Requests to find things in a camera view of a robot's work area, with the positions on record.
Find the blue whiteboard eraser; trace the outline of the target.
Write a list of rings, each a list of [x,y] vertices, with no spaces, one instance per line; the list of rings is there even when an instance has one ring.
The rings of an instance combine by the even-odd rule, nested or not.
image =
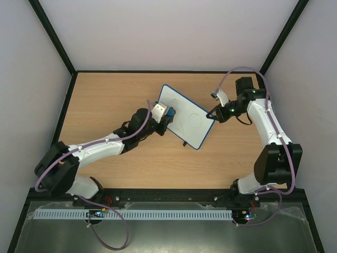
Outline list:
[[[170,107],[166,113],[167,116],[175,116],[175,114],[176,111],[172,107]]]

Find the small blue-framed whiteboard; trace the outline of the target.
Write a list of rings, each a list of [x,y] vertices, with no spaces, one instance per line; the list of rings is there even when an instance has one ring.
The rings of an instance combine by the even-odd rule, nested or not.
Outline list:
[[[207,110],[167,84],[162,86],[158,101],[175,110],[167,128],[193,149],[200,149],[215,123],[206,117]]]

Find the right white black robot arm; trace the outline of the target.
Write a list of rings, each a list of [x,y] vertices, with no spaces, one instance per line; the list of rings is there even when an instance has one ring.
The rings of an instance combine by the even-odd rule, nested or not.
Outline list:
[[[244,207],[248,200],[257,200],[262,193],[291,194],[303,153],[301,145],[294,144],[281,128],[266,89],[254,88],[250,77],[237,79],[235,88],[235,100],[230,100],[219,87],[213,91],[211,96],[219,105],[206,117],[225,123],[246,114],[247,125],[255,124],[257,128],[263,150],[253,172],[232,183],[228,200],[235,207]]]

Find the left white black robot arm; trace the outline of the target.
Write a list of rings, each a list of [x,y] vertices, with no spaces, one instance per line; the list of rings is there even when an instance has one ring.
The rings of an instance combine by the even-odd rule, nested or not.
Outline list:
[[[38,177],[35,191],[46,192],[50,197],[70,194],[101,202],[105,194],[103,186],[94,177],[79,175],[79,170],[95,161],[131,151],[153,133],[163,136],[174,116],[173,108],[159,105],[152,110],[141,108],[106,137],[75,145],[55,142],[34,170]]]

